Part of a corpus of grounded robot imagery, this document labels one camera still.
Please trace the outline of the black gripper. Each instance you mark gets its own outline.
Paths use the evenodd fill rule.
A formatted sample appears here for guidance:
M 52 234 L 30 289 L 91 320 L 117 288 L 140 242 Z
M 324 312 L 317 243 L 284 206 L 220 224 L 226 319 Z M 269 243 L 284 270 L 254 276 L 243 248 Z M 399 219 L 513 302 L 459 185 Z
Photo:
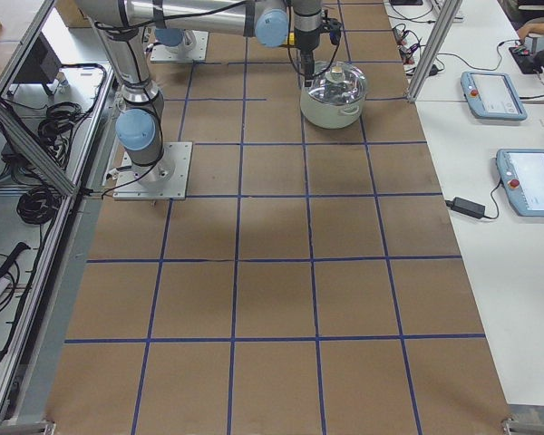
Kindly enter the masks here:
M 315 58 L 313 51 L 300 50 L 300 61 L 302 66 L 302 72 L 305 77 L 305 86 L 310 86 L 313 82 L 315 74 Z

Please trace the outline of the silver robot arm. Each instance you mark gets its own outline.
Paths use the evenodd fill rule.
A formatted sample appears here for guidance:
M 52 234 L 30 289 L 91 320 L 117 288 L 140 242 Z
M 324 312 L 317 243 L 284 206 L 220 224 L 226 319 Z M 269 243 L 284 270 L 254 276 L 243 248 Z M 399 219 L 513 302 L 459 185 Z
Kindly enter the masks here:
M 118 75 L 125 111 L 115 130 L 134 181 L 142 186 L 167 180 L 174 170 L 161 130 L 163 96 L 143 53 L 145 28 L 255 37 L 269 48 L 293 37 L 308 82 L 315 73 L 314 51 L 326 31 L 319 1 L 81 1 L 78 7 L 100 35 Z

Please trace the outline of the person forearm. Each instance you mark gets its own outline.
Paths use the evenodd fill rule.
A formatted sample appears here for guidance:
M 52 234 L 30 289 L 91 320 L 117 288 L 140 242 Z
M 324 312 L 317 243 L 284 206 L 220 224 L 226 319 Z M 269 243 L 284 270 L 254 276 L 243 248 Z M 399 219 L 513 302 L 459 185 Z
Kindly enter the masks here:
M 530 34 L 544 36 L 544 23 L 525 23 L 517 30 L 518 39 L 524 41 Z

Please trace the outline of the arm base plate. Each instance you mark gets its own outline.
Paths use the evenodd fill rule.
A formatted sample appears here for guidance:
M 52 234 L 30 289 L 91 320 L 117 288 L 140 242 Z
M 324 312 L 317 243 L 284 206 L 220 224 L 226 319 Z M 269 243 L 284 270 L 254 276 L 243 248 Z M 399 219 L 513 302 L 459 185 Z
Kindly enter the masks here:
M 195 63 L 206 59 L 208 32 L 156 28 L 154 36 L 152 63 Z
M 118 174 L 119 187 L 112 191 L 117 200 L 184 200 L 187 193 L 191 142 L 165 142 L 163 157 L 147 173 L 134 166 Z

